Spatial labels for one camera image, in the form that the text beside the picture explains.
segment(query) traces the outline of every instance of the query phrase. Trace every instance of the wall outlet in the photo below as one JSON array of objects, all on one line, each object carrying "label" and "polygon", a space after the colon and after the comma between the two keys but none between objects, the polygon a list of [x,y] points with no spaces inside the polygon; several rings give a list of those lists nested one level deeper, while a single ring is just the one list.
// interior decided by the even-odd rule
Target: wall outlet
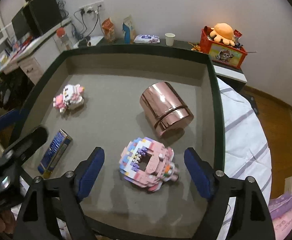
[{"label": "wall outlet", "polygon": [[87,4],[80,7],[79,10],[84,9],[85,13],[87,13],[88,10],[97,11],[99,5],[101,5],[101,7],[99,7],[99,11],[105,10],[104,0]]}]

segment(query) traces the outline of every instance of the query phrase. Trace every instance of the metal screw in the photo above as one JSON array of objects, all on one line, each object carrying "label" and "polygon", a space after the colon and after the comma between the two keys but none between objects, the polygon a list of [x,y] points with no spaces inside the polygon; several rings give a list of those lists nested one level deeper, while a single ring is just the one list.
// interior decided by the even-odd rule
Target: metal screw
[{"label": "metal screw", "polygon": [[66,176],[67,178],[71,178],[71,177],[73,176],[73,171],[67,171],[67,172],[65,173],[65,176]]},{"label": "metal screw", "polygon": [[255,182],[255,179],[254,179],[252,176],[248,176],[248,177],[247,177],[247,180],[248,180],[250,183],[254,183],[254,182]]},{"label": "metal screw", "polygon": [[216,175],[217,175],[218,177],[222,177],[222,176],[225,175],[225,173],[224,173],[223,171],[216,171]]},{"label": "metal screw", "polygon": [[9,159],[12,156],[13,153],[14,153],[13,150],[10,150],[9,152],[6,153],[5,157],[7,159]]},{"label": "metal screw", "polygon": [[35,183],[38,183],[39,181],[41,181],[41,176],[37,176],[37,177],[35,177],[35,178],[33,179],[33,181],[34,181]]},{"label": "metal screw", "polygon": [[1,182],[1,187],[3,189],[7,188],[10,184],[10,177],[7,176],[6,178],[3,179],[3,181]]}]

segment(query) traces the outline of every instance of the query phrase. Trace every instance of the black speaker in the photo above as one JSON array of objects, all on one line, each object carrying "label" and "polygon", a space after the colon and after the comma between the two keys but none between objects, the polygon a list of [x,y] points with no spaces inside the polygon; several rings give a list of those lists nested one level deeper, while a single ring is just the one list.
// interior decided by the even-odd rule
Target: black speaker
[{"label": "black speaker", "polygon": [[34,21],[40,35],[43,35],[52,27],[61,23],[62,16],[56,0],[31,0],[24,7],[27,22]]}]

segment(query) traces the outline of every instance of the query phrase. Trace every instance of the wooden floor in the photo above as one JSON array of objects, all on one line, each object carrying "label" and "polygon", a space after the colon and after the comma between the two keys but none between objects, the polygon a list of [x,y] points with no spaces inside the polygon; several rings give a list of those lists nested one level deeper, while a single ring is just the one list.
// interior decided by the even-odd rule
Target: wooden floor
[{"label": "wooden floor", "polygon": [[258,119],[264,129],[271,154],[271,198],[284,193],[285,178],[292,176],[292,118],[290,109],[276,100],[245,88],[245,93],[254,96]]}]

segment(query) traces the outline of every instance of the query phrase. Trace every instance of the blue package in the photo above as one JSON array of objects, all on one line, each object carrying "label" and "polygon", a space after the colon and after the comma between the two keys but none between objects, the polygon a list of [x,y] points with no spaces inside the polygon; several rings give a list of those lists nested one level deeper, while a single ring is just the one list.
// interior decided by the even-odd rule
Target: blue package
[{"label": "blue package", "polygon": [[124,42],[126,44],[133,43],[136,38],[136,31],[132,23],[131,15],[124,19],[122,24],[122,30],[124,31]]},{"label": "blue package", "polygon": [[38,165],[38,171],[43,175],[44,179],[50,177],[57,162],[72,140],[73,139],[64,130],[59,129]]}]

